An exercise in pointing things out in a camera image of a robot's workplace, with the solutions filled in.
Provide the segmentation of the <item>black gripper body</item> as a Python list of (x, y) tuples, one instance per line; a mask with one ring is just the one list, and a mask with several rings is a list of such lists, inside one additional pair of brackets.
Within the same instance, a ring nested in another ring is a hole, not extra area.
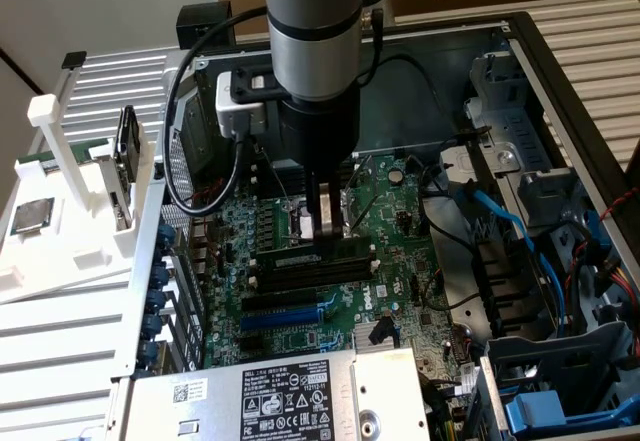
[(289, 158), (316, 174), (334, 172), (359, 139), (360, 89), (321, 102), (277, 103), (280, 138)]

